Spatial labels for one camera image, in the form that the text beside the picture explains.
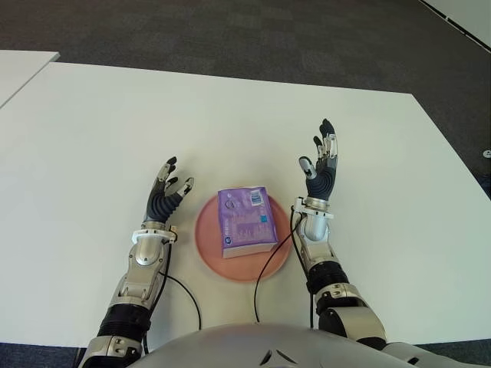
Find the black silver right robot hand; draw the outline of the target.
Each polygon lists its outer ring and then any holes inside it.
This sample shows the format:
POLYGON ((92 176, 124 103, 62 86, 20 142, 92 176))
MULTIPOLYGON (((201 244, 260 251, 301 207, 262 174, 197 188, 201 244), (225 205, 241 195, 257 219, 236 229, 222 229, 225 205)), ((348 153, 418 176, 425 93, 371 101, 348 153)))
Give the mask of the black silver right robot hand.
POLYGON ((298 163, 305 174, 308 196, 328 201, 334 188, 338 165, 338 140, 333 125, 323 119, 319 126, 320 136, 314 136, 317 150, 315 164, 307 156, 301 156, 298 163))

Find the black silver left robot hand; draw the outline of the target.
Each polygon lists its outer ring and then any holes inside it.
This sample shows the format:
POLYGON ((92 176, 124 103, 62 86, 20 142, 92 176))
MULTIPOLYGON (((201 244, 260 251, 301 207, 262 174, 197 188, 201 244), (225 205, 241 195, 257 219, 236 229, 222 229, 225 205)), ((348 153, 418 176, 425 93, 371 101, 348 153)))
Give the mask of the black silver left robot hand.
POLYGON ((176 169, 177 158, 169 158, 161 166, 154 180, 147 200, 144 222, 160 222, 165 224, 173 212, 180 206, 185 196, 194 187, 194 178, 189 177, 175 192, 168 193, 168 189, 178 182, 177 177, 169 178, 176 169))

